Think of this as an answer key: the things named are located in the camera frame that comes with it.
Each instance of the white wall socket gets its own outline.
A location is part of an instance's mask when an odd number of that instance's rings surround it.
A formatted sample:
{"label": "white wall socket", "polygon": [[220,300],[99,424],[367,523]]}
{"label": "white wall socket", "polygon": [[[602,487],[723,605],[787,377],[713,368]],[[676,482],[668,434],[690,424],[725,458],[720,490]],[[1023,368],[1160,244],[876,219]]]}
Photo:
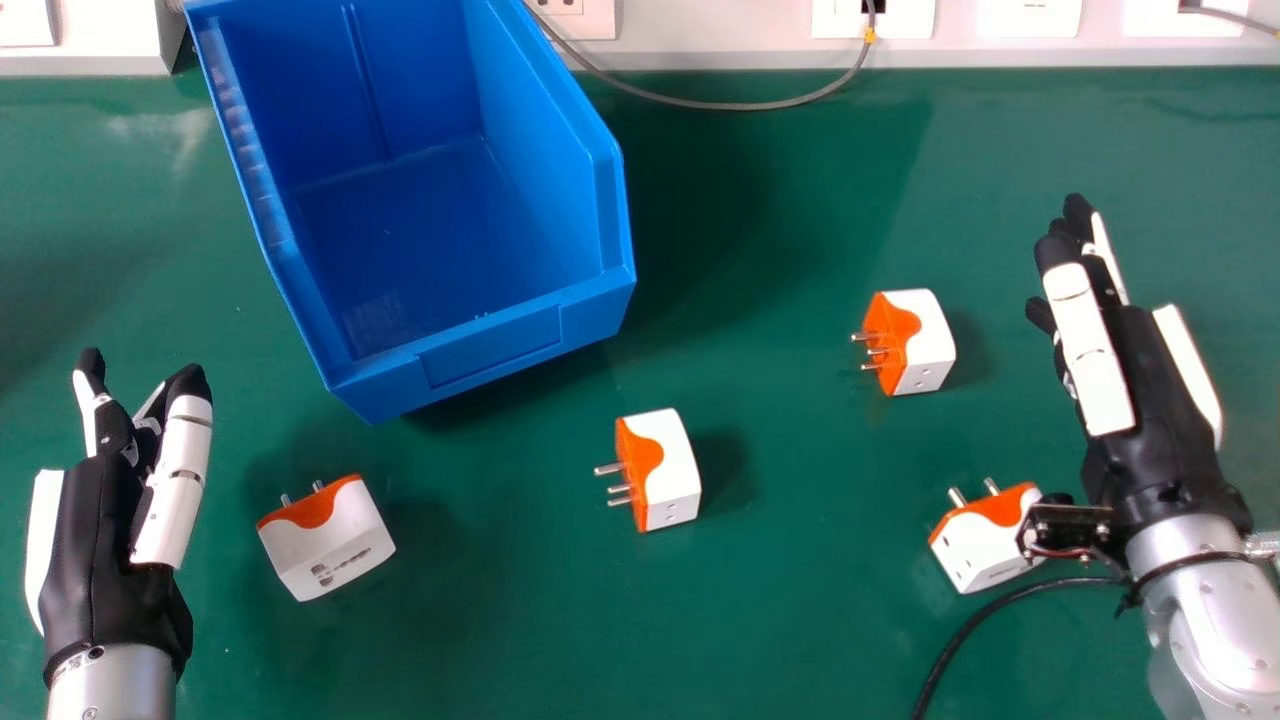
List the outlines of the white wall socket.
{"label": "white wall socket", "polygon": [[0,0],[0,47],[54,45],[49,0]]}
{"label": "white wall socket", "polygon": [[[1217,18],[1180,14],[1178,0],[1124,0],[1125,37],[1239,37],[1244,28]],[[1204,8],[1238,15],[1249,13],[1249,0],[1202,0]]]}
{"label": "white wall socket", "polygon": [[617,40],[618,0],[525,0],[564,40]]}
{"label": "white wall socket", "polygon": [[1075,37],[1084,0],[979,0],[983,37]]}
{"label": "white wall socket", "polygon": [[[888,0],[876,13],[876,35],[896,40],[933,37],[934,0]],[[861,37],[867,28],[863,0],[813,0],[813,37]]]}

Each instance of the robotic arm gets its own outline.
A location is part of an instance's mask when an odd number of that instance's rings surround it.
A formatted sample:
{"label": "robotic arm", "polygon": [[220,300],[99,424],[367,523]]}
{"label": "robotic arm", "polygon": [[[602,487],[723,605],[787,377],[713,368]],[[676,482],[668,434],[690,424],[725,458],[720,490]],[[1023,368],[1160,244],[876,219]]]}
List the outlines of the robotic arm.
{"label": "robotic arm", "polygon": [[86,459],[42,470],[27,534],[24,589],[45,638],[49,720],[169,720],[192,651],[174,583],[204,493],[212,396],[198,365],[132,418],[106,389],[97,350],[72,387]]}
{"label": "robotic arm", "polygon": [[1053,341],[1085,434],[1089,506],[1033,507],[1046,547],[1096,547],[1133,582],[1170,720],[1280,714],[1280,597],[1247,547],[1253,520],[1222,477],[1222,411],[1178,307],[1129,304],[1101,215],[1079,195],[1036,245]]}

